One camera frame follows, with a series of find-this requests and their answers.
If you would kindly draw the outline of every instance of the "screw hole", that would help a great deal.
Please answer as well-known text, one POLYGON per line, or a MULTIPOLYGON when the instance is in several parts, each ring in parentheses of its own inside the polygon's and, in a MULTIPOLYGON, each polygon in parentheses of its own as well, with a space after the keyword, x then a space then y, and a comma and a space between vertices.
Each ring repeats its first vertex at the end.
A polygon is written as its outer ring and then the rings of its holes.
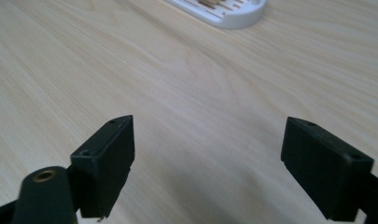
POLYGON ((351 158, 354 159, 354 160, 360 160, 361 159, 361 157, 358 154, 352 154, 351 158))
POLYGON ((80 151, 81 156, 90 156, 90 152, 88 150, 82 150, 80 151))
POLYGON ((57 174, 57 172, 55 172, 54 170, 43 171, 40 174, 37 174, 37 175, 34 176, 34 182, 36 182, 36 183, 46 182, 46 181, 54 178, 54 176, 56 174, 57 174))

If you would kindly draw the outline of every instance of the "wooden table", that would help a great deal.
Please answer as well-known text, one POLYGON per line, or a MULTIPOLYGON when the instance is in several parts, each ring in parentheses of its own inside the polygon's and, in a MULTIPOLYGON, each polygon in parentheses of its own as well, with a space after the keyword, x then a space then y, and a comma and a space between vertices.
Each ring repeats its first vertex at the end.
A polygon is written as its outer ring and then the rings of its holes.
POLYGON ((269 0, 243 30, 162 0, 0 0, 0 205, 129 114, 136 160, 105 223, 328 223, 280 161, 286 119, 378 176, 378 0, 269 0))

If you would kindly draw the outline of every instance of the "black plastic part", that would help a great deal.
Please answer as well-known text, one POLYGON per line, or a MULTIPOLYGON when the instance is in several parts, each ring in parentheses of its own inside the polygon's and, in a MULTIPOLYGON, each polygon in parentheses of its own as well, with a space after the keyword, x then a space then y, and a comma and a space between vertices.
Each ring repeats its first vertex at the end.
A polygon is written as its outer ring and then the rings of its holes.
POLYGON ((367 214, 366 224, 378 224, 378 178, 370 175, 367 183, 360 209, 367 214))
POLYGON ((316 124, 288 118, 282 161, 325 218, 355 220, 372 158, 316 124))
POLYGON ((110 120, 71 155, 68 172, 83 217, 110 215, 133 160, 133 116, 110 120))
POLYGON ((77 223, 64 168, 47 167, 25 177, 12 223, 77 223))
POLYGON ((17 201, 7 203, 0 207, 0 224, 11 223, 17 201))

